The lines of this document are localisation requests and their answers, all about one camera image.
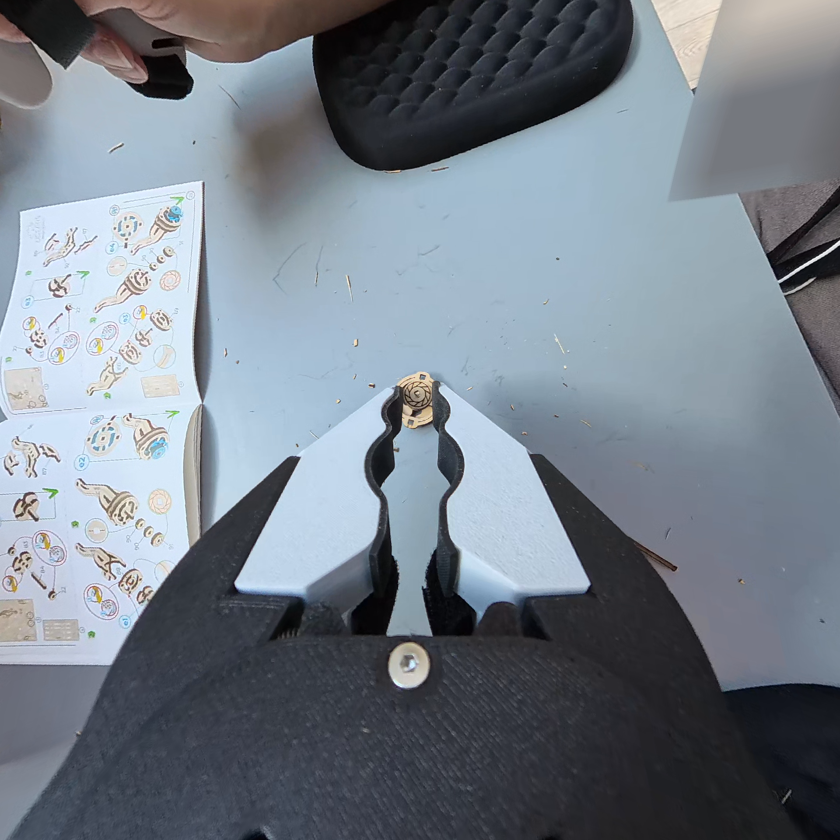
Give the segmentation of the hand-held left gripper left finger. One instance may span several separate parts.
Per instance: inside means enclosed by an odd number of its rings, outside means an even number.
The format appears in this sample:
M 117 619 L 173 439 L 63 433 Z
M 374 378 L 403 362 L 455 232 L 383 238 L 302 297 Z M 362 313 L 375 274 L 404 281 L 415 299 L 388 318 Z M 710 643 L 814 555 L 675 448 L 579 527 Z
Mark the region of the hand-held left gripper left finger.
M 395 467 L 402 412 L 401 389 L 386 389 L 303 452 L 238 575 L 238 592 L 340 611 L 385 593 L 392 546 L 382 485 Z

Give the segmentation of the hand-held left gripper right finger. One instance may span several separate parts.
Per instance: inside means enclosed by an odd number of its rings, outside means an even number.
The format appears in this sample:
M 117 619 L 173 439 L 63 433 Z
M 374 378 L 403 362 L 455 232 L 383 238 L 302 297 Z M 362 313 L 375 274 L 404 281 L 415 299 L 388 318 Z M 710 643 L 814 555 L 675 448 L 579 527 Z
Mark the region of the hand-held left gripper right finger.
M 528 450 L 446 385 L 434 384 L 443 594 L 491 604 L 579 595 L 591 582 Z

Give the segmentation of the round wooden disc part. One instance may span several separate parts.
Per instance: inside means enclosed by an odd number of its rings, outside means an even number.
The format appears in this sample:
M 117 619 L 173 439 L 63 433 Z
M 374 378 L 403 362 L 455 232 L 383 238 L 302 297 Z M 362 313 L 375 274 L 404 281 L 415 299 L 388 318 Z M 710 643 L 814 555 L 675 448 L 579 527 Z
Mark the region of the round wooden disc part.
M 417 376 L 426 377 L 430 381 L 430 384 L 432 385 L 432 388 L 433 388 L 432 405 L 431 405 L 430 408 L 426 409 L 425 411 L 423 411 L 421 413 L 410 413 L 409 411 L 406 410 L 406 407 L 405 407 L 405 404 L 404 404 L 403 389 L 402 389 L 401 385 L 406 383 L 406 381 L 409 378 L 414 378 L 414 377 L 417 377 Z M 417 373 L 410 374 L 410 375 L 407 375 L 407 376 L 403 377 L 397 384 L 400 387 L 401 392 L 402 392 L 402 423 L 403 423 L 403 425 L 405 427 L 408 427 L 408 428 L 418 428 L 418 427 L 422 427 L 422 426 L 425 426 L 425 425 L 428 425 L 428 424 L 432 423 L 433 420 L 434 420 L 434 405 L 433 405 L 433 402 L 434 402 L 434 378 L 433 378 L 433 376 L 431 374 L 425 372 L 425 371 L 419 371 Z

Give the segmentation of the person's right hand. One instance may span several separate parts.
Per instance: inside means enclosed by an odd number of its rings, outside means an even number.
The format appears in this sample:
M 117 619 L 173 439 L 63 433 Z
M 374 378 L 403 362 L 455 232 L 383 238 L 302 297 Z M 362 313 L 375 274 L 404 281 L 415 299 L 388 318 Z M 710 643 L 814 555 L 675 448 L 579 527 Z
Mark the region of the person's right hand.
M 332 3 L 298 1 L 81 1 L 87 16 L 127 8 L 143 21 L 181 37 L 189 51 L 221 62 L 244 62 L 336 24 Z M 99 27 L 82 58 L 132 84 L 148 80 L 140 53 Z

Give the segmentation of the short dark wooden stick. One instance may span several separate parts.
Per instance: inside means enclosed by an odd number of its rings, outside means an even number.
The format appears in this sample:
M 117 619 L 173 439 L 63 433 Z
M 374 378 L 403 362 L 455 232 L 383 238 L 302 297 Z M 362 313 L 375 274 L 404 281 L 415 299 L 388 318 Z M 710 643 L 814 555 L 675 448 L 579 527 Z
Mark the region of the short dark wooden stick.
M 668 571 L 677 572 L 678 566 L 676 564 L 669 562 L 668 560 L 666 560 L 656 552 L 652 551 L 651 549 L 645 547 L 642 543 L 638 541 L 634 540 L 633 544 L 644 555 L 644 557 L 647 560 L 656 563 L 657 565 L 661 566 L 664 569 L 667 569 Z

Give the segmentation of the illustrated instruction booklet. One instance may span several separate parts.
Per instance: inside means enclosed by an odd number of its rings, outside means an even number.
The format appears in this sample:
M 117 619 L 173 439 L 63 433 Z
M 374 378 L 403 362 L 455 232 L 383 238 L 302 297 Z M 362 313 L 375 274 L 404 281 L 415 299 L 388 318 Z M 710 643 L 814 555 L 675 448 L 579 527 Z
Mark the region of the illustrated instruction booklet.
M 204 184 L 27 210 L 2 327 L 2 665 L 110 665 L 201 532 Z

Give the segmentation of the person's torso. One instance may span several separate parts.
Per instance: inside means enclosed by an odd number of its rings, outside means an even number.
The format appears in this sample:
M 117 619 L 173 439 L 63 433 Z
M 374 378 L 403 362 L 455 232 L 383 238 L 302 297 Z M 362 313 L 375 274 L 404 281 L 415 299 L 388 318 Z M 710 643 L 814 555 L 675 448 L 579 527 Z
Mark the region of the person's torso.
M 805 343 L 839 408 L 839 181 L 741 194 Z

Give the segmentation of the person's lap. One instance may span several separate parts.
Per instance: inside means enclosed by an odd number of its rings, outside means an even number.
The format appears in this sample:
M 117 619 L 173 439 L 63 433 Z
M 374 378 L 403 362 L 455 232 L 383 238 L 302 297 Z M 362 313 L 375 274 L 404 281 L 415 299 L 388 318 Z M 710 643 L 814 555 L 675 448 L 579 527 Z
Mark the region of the person's lap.
M 787 684 L 724 694 L 759 769 L 806 838 L 839 838 L 839 688 Z

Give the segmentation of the black quilted cushion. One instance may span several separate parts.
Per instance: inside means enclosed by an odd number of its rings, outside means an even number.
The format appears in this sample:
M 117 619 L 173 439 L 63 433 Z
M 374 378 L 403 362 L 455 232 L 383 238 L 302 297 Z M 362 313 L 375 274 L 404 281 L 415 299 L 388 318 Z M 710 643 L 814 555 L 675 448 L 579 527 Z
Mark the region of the black quilted cushion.
M 633 34 L 629 1 L 397 1 L 315 36 L 312 62 L 341 150 L 401 171 L 594 99 Z

